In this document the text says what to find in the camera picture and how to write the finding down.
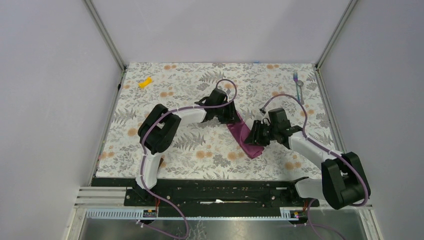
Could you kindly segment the purple cloth napkin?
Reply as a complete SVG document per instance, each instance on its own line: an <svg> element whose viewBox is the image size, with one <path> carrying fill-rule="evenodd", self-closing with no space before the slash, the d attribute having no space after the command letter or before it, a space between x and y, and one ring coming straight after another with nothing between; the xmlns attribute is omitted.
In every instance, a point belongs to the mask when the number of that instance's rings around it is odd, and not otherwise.
<svg viewBox="0 0 424 240"><path fill-rule="evenodd" d="M258 156L260 156L263 151L263 146L257 146L257 145L249 145L245 143L245 140L249 136L251 129L246 125L243 118L240 116L240 114L237 112L237 116L240 119L239 122L236 123L230 123L227 124L227 128L235 141L238 143L238 145L241 147L241 149L244 151L244 153L250 158L254 159Z"/></svg>

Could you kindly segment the silver spoon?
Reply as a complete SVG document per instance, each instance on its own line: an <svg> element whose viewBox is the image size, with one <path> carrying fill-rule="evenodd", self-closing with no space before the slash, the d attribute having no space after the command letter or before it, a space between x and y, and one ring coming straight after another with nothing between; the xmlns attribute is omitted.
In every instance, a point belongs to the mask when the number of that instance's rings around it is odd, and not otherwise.
<svg viewBox="0 0 424 240"><path fill-rule="evenodd" d="M304 83L301 80L298 80L296 82L296 85L297 85L298 92L299 92L299 101L302 105L304 105L305 102L304 102L303 89L302 89L302 87L304 86Z"/></svg>

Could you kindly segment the iridescent fork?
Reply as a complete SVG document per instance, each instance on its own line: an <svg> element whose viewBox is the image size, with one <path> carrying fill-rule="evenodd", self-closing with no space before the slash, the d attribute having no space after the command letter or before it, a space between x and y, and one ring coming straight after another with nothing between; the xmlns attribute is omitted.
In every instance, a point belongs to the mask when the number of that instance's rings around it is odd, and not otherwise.
<svg viewBox="0 0 424 240"><path fill-rule="evenodd" d="M300 91L300 86L299 86L298 72L296 70L293 72L293 81L294 81L295 86L296 86L297 99L300 102L301 101L301 91Z"/></svg>

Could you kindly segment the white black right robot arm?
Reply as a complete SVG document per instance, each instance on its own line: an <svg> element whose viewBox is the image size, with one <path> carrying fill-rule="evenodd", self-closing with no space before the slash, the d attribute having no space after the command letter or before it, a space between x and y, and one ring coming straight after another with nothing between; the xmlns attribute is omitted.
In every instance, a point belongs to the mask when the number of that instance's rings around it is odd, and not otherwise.
<svg viewBox="0 0 424 240"><path fill-rule="evenodd" d="M275 141L302 155L321 171L320 179L301 177L289 183L285 197L291 205L299 206L306 199L317 199L339 210L367 203L371 190L357 154L326 148L302 127L291 125L283 108L268 113L268 118L253 122L244 143L266 147Z"/></svg>

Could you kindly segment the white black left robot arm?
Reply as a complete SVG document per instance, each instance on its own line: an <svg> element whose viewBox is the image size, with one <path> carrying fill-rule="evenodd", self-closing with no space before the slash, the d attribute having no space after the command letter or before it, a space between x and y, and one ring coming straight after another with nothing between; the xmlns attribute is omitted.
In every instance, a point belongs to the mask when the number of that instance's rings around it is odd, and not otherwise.
<svg viewBox="0 0 424 240"><path fill-rule="evenodd" d="M218 88L209 96L196 101L193 106L168 109L163 104L157 104L152 109L138 129L143 154L140 170L135 178L140 186L135 197L142 205L148 206L155 200L152 188L157 184L161 156L171 146L178 128L204 123L214 118L221 124L241 122L234 99L229 99L228 95Z"/></svg>

